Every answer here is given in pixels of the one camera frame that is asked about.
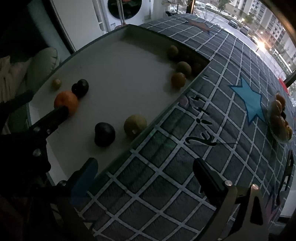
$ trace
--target road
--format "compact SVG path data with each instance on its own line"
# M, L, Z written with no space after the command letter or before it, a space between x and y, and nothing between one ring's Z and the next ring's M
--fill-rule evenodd
M221 28L225 29L227 32L233 34L235 37L239 38L244 44L246 44L250 49L252 49L254 52L258 49L258 46L253 43L247 36L245 36L243 33L241 33L239 30L231 27L228 25L228 20L223 18L220 15L214 14L210 11L199 11L200 17L211 22L214 24L219 25ZM271 71L275 74L275 76L281 77L283 80L286 79L286 75L282 68L279 66L277 61L271 56L266 49L259 49L257 51L257 54L261 57L261 59L265 62L267 66L271 69Z

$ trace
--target tablecloth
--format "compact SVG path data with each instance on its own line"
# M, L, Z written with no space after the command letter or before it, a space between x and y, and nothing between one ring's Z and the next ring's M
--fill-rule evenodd
M287 100L287 120L294 126L288 95L242 41L209 22L205 23L212 31L204 32L186 24L188 19L205 22L183 14L142 25L194 48L211 62L144 140L95 179L75 207L97 240L194 240L215 210L192 172L197 157L235 185L257 184L264 201L274 204L295 142L278 144L272 137L266 108L279 91ZM250 102L259 107L250 108ZM289 188L281 192L281 206L269 227L278 218ZM237 210L221 238L230 230Z

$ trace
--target tray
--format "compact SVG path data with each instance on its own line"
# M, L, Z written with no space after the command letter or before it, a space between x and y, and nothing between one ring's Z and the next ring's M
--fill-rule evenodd
M191 83L180 91L172 89L171 75L175 63L166 51L176 45L204 67L209 61L193 49L151 30L127 25L112 31L69 57L48 78L29 103L31 124L53 110L56 95L79 79L89 82L89 91L79 103L74 116L68 118L47 138L52 168L49 172L56 184L67 180L89 157L98 160L99 173L116 157L128 150L131 140L123 130L127 117L140 113L148 125L177 101ZM62 80L58 91L51 83ZM98 122L110 123L116 131L115 141L107 148L94 143L94 127Z

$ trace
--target orange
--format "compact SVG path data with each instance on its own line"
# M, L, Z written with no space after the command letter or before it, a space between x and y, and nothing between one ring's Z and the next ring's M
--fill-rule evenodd
M54 107L57 108L61 105L69 109L69 116L74 115L78 107L78 99L71 91L63 91L59 93L54 100Z

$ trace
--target tree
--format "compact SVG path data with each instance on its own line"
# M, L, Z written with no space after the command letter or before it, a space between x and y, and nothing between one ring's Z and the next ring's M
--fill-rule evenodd
M225 9L227 3L231 3L232 1L233 0L219 0L218 9L220 9L220 12Z
M254 21L254 16L255 15L253 13L249 13L249 15L245 16L244 18L245 23L252 24Z

